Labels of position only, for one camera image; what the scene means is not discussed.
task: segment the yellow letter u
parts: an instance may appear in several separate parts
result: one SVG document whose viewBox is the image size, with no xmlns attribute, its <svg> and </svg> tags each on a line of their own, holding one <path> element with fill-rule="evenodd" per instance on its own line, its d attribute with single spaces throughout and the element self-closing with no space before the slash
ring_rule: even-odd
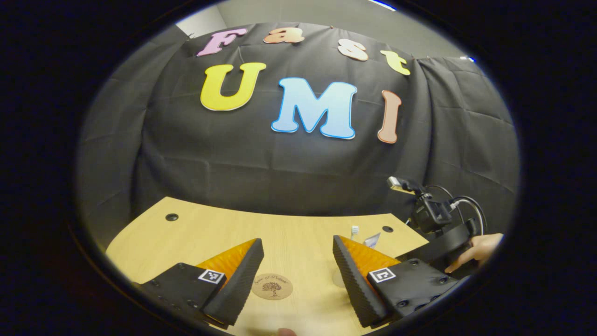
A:
<svg viewBox="0 0 597 336">
<path fill-rule="evenodd" d="M 241 85 L 236 94 L 230 97 L 224 97 L 220 94 L 224 77 L 234 66 L 230 64 L 214 65 L 205 70 L 207 75 L 203 89 L 201 90 L 201 103 L 212 111 L 230 111 L 246 104 L 253 95 L 257 75 L 266 65 L 264 63 L 253 62 L 241 65 L 242 74 Z"/>
</svg>

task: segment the cable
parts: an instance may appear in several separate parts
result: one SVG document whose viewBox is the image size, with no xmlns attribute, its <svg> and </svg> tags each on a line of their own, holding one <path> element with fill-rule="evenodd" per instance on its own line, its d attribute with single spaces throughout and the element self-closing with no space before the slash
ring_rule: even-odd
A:
<svg viewBox="0 0 597 336">
<path fill-rule="evenodd" d="M 440 185 L 430 184 L 430 185 L 426 186 L 425 188 L 437 188 L 437 189 L 441 189 L 446 194 L 448 194 L 448 196 L 450 197 L 450 199 L 454 198 L 454 196 L 452 196 L 452 194 L 450 194 L 450 192 L 446 188 L 444 188 L 444 187 L 442 187 Z M 462 224 L 464 224 L 464 217 L 462 217 L 462 212 L 460 212 L 459 208 L 456 208 L 456 211 L 458 211 L 458 215 L 460 216 L 460 220 L 461 220 Z"/>
<path fill-rule="evenodd" d="M 481 227 L 481 235 L 483 236 L 485 234 L 485 230 L 487 229 L 487 220 L 485 219 L 485 214 L 483 213 L 483 210 L 481 209 L 479 203 L 477 203 L 477 201 L 468 196 L 455 197 L 454 201 L 455 202 L 452 204 L 452 207 L 457 207 L 460 203 L 467 203 L 468 205 L 473 207 L 477 214 L 477 217 L 481 221 L 481 223 L 479 223 L 479 226 Z"/>
</svg>

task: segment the round coaster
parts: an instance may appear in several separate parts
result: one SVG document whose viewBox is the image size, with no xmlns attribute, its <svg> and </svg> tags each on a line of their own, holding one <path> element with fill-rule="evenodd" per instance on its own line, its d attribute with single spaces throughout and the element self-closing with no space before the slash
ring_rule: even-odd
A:
<svg viewBox="0 0 597 336">
<path fill-rule="evenodd" d="M 293 284 L 280 274 L 267 273 L 255 277 L 253 294 L 266 300 L 281 300 L 293 292 Z"/>
</svg>

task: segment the gray wall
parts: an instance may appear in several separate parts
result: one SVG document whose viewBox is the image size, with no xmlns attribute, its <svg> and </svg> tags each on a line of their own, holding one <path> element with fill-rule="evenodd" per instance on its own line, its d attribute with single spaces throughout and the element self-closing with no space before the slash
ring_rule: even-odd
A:
<svg viewBox="0 0 597 336">
<path fill-rule="evenodd" d="M 228 0 L 178 23 L 192 37 L 261 22 L 330 25 L 388 43 L 416 58 L 467 53 L 430 27 L 400 11 L 367 0 Z"/>
</svg>

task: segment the black cable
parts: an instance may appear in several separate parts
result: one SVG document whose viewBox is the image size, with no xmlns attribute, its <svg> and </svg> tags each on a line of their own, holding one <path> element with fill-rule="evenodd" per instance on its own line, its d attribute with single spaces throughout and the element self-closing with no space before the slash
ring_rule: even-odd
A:
<svg viewBox="0 0 597 336">
<path fill-rule="evenodd" d="M 485 231 L 485 234 L 487 234 L 487 219 L 485 218 L 485 213 L 483 212 L 483 208 L 481 208 L 481 205 L 479 204 L 479 202 L 475 201 L 473 198 L 468 197 L 468 196 L 458 196 L 458 197 L 455 197 L 454 201 L 457 201 L 459 199 L 469 200 L 471 203 L 475 204 L 475 206 L 477 207 L 477 209 L 481 213 L 481 216 L 483 217 L 484 231 Z"/>
<path fill-rule="evenodd" d="M 450 197 L 450 199 L 454 198 L 454 196 L 452 196 L 452 194 L 450 194 L 450 192 L 446 188 L 444 188 L 444 187 L 442 187 L 440 185 L 430 184 L 430 185 L 426 186 L 425 188 L 437 188 L 437 189 L 441 189 L 446 194 L 448 194 L 448 196 Z M 456 207 L 456 210 L 458 211 L 458 215 L 460 216 L 460 220 L 462 221 L 462 224 L 464 224 L 464 217 L 462 217 L 462 212 L 460 212 L 460 209 L 458 207 Z"/>
</svg>

